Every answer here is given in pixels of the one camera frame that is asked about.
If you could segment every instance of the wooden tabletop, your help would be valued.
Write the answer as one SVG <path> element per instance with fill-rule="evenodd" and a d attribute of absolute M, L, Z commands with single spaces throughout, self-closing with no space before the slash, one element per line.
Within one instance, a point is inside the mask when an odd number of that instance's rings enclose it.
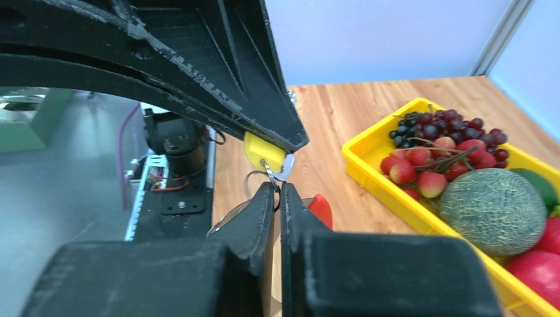
<path fill-rule="evenodd" d="M 425 97 L 465 118 L 499 127 L 514 146 L 560 168 L 560 146 L 486 77 L 385 81 L 292 87 L 310 142 L 296 152 L 289 181 L 302 198 L 322 194 L 336 231 L 415 233 L 345 173 L 342 145 L 416 97 Z M 217 150 L 213 220 L 246 200 L 243 180 L 253 170 L 242 142 L 229 138 Z M 252 193 L 265 181 L 253 176 Z M 271 316 L 281 316 L 280 241 L 274 248 Z"/>

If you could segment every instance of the bunch of grapes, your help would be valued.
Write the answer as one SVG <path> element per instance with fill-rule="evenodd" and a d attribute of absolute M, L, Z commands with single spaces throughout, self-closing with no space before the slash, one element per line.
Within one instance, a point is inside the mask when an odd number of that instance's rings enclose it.
<path fill-rule="evenodd" d="M 440 137 L 450 137 L 457 145 L 463 141 L 479 139 L 486 144 L 487 151 L 495 156 L 496 167 L 505 168 L 509 153 L 498 149 L 499 145 L 507 142 L 507 135 L 500 129 L 486 132 L 484 121 L 474 118 L 470 121 L 453 109 L 437 110 L 436 112 L 411 112 L 399 121 L 397 129 L 389 132 L 389 137 L 399 149 L 408 149 L 416 145 L 431 146 L 431 143 L 411 139 L 413 137 L 428 141 L 435 141 Z"/>

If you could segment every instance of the green container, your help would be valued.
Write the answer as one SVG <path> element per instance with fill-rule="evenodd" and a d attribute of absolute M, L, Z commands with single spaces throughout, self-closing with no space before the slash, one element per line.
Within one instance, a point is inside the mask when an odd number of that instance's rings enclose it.
<path fill-rule="evenodd" d="M 23 88 L 0 87 L 0 96 L 14 92 L 25 94 Z M 51 88 L 46 90 L 43 102 L 27 120 L 0 120 L 0 153 L 46 148 L 72 96 L 70 89 Z"/>

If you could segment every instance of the melon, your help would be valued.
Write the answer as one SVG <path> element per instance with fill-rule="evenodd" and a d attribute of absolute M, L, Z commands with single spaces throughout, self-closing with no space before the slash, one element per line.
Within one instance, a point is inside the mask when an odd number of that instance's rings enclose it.
<path fill-rule="evenodd" d="M 449 183 L 440 216 L 490 256 L 513 256 L 544 233 L 547 210 L 524 177 L 502 168 L 467 172 Z"/>

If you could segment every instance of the yellow tray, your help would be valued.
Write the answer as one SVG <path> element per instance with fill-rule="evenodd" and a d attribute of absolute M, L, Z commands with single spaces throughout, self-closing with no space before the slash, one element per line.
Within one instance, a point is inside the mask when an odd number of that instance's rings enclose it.
<path fill-rule="evenodd" d="M 391 116 L 384 118 L 346 142 L 342 149 L 342 153 L 347 160 L 346 173 L 419 233 L 463 238 L 434 215 L 434 209 L 431 206 L 412 199 L 397 185 L 383 176 L 380 171 L 381 160 L 394 149 L 394 145 L 388 136 L 389 132 L 396 128 L 397 122 L 401 120 L 395 116 L 403 116 L 412 111 L 429 111 L 429 104 L 433 105 L 434 110 L 443 109 L 430 100 L 416 98 L 395 111 Z M 510 153 L 508 168 L 523 167 L 533 170 L 545 176 L 556 188 L 560 188 L 559 171 L 512 145 L 504 144 L 502 148 Z M 475 246 L 473 248 L 484 261 L 492 284 L 505 308 L 513 311 L 519 317 L 560 317 L 560 311 L 510 274 L 500 264 L 505 263 L 507 259 L 493 259 Z"/>

